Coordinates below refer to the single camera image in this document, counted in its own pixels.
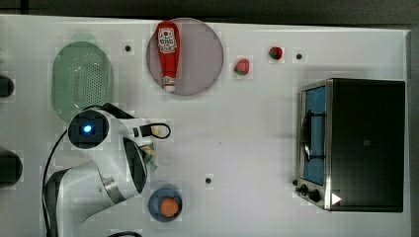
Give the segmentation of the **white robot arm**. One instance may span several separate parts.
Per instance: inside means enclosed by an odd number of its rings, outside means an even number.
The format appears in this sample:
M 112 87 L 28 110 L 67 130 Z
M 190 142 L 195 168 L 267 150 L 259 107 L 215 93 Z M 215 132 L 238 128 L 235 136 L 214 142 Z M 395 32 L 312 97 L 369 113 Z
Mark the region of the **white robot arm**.
M 77 114 L 63 137 L 89 160 L 53 173 L 42 185 L 46 237 L 78 237 L 91 216 L 142 193 L 152 123 L 106 103 Z

